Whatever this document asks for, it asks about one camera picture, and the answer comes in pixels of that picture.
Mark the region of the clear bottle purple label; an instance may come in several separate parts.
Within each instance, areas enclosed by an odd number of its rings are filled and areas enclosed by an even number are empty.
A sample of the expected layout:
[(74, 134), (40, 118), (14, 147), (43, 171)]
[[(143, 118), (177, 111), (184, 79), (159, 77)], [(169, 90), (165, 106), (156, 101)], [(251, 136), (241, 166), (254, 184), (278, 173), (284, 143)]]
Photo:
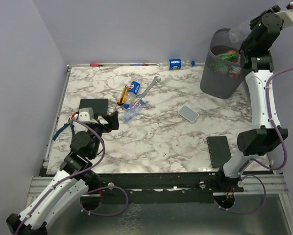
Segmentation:
[(123, 114), (122, 116), (122, 120), (123, 122), (129, 122), (130, 120), (132, 120), (136, 115), (138, 115), (142, 109), (144, 108), (146, 104), (146, 99), (140, 98), (137, 101), (135, 101), (133, 103), (132, 106), (130, 106)]

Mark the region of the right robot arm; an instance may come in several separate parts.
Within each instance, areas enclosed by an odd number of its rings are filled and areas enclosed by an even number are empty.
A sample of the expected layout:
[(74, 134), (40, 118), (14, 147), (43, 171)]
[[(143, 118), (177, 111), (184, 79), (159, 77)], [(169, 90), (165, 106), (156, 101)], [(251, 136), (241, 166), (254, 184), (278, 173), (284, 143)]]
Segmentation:
[(227, 191), (240, 180), (240, 175), (252, 161), (284, 145), (288, 130), (280, 126), (275, 113), (272, 90), (273, 60), (270, 47), (280, 35), (283, 20), (274, 10), (263, 12), (250, 21), (250, 34), (239, 50), (240, 65), (248, 86), (251, 111), (251, 130), (239, 133), (236, 155), (216, 173), (215, 186)]

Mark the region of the Pepsi bottle blue label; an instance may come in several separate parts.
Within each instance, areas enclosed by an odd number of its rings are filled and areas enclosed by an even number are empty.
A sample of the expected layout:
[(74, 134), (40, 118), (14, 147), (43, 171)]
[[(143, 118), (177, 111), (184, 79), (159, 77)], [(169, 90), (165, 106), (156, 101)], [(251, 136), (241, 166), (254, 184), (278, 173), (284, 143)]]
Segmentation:
[(140, 83), (138, 81), (132, 81), (125, 97), (125, 102), (123, 105), (124, 109), (128, 109), (135, 101), (137, 93), (140, 89)]

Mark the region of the red green label water bottle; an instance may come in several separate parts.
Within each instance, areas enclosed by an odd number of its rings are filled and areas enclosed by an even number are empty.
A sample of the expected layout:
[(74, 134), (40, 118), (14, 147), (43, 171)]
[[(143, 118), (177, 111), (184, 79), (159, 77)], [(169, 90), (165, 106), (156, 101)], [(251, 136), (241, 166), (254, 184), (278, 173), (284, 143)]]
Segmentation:
[(236, 66), (231, 66), (228, 70), (227, 75), (229, 77), (238, 78), (242, 74), (242, 69)]

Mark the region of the green plastic bottle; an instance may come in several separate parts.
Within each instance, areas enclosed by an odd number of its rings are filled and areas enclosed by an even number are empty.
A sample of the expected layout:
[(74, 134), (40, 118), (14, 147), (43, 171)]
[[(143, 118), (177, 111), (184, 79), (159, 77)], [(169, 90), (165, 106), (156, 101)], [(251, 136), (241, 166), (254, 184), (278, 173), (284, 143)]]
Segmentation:
[(229, 67), (223, 61), (233, 62), (236, 59), (237, 59), (237, 54), (221, 54), (218, 56), (218, 59), (213, 59), (210, 62), (209, 68), (213, 72), (226, 74), (228, 73)]

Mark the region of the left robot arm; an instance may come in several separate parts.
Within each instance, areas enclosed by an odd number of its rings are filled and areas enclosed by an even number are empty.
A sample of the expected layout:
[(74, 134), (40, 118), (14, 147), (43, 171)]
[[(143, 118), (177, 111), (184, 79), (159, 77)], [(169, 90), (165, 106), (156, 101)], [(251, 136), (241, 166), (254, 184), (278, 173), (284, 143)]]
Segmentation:
[(91, 108), (80, 109), (71, 120), (86, 128), (74, 134), (70, 152), (60, 169), (40, 195), (19, 214), (12, 213), (6, 223), (14, 235), (46, 235), (57, 218), (83, 193), (99, 187), (99, 176), (93, 172), (98, 150), (105, 154), (103, 133), (119, 129), (118, 111), (105, 115), (102, 124)]

